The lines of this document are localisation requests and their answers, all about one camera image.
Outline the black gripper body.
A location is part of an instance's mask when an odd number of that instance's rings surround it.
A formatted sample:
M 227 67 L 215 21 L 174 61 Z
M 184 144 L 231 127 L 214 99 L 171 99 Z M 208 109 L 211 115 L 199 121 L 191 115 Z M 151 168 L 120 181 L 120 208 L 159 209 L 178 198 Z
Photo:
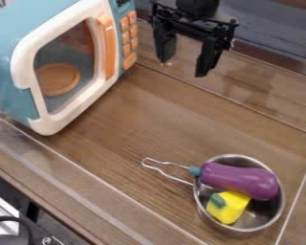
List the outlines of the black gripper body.
M 215 36 L 232 42 L 239 21 L 220 11 L 222 0 L 154 0 L 152 23 L 164 23 L 170 32 L 196 39 Z

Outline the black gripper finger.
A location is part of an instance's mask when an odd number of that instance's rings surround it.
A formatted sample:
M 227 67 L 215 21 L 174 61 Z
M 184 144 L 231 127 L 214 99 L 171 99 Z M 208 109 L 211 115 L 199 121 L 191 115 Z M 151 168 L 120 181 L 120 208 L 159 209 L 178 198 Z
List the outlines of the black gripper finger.
M 176 31 L 174 24 L 160 17 L 154 18 L 154 38 L 158 58 L 167 63 L 176 52 Z
M 202 53 L 198 59 L 198 78 L 206 77 L 208 72 L 216 67 L 223 51 L 223 41 L 216 36 L 208 36 L 203 40 Z

